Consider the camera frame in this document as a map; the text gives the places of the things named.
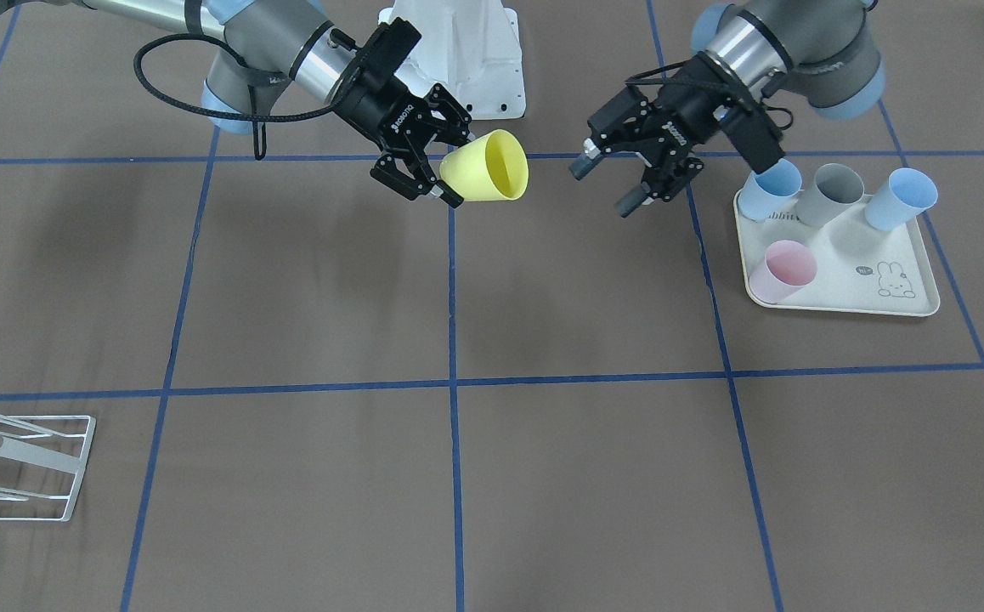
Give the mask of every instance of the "blue cup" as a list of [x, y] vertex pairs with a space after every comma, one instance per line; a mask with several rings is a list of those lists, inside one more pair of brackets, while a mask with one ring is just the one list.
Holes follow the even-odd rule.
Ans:
[[790, 160], [780, 159], [761, 174], [749, 174], [738, 196], [738, 210], [753, 221], [763, 221], [801, 189], [802, 173]]
[[889, 232], [938, 202], [938, 187], [930, 177], [911, 167], [900, 167], [889, 174], [874, 197], [866, 202], [866, 222]]

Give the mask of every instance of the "gray cup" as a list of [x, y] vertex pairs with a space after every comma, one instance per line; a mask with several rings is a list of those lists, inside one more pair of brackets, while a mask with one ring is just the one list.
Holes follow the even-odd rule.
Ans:
[[826, 163], [813, 175], [813, 183], [802, 191], [795, 211], [803, 224], [822, 228], [862, 199], [866, 186], [858, 173], [842, 163]]

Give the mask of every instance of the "cup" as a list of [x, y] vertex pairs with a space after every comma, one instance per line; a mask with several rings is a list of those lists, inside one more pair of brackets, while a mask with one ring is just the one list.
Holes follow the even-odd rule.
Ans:
[[763, 221], [802, 189], [802, 173], [788, 159], [761, 174], [752, 172], [738, 195], [738, 210], [753, 221]]
[[795, 202], [795, 211], [803, 224], [822, 228], [839, 217], [866, 193], [862, 177], [842, 163], [826, 163], [813, 174], [813, 184], [806, 187]]
[[443, 156], [438, 175], [468, 201], [504, 201], [526, 193], [526, 151], [504, 129], [495, 129]]
[[749, 291], [764, 303], [779, 303], [813, 282], [817, 260], [798, 241], [774, 241], [749, 275]]
[[888, 232], [930, 210], [936, 202], [938, 187], [930, 177], [911, 167], [900, 167], [866, 202], [866, 222]]

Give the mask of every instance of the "yellow cup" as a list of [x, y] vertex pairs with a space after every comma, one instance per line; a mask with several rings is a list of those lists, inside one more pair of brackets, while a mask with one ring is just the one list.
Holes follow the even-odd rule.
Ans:
[[496, 129], [446, 154], [438, 175], [468, 201], [504, 201], [526, 193], [530, 167], [515, 136]]

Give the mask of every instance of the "silver metal cylinder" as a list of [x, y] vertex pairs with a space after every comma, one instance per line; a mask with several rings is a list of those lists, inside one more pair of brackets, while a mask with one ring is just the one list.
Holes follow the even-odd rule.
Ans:
[[788, 70], [767, 38], [740, 16], [733, 17], [720, 28], [704, 51], [737, 75], [756, 99], [760, 99], [761, 90], [771, 81], [772, 75]]
[[[128, 17], [161, 30], [186, 31], [183, 0], [82, 0], [82, 3], [90, 9]], [[223, 25], [204, 7], [201, 8], [201, 29], [205, 34], [223, 40]]]
[[329, 40], [330, 32], [327, 31], [314, 42], [295, 73], [295, 82], [325, 104], [333, 100], [341, 74], [356, 55], [341, 47], [331, 46]]

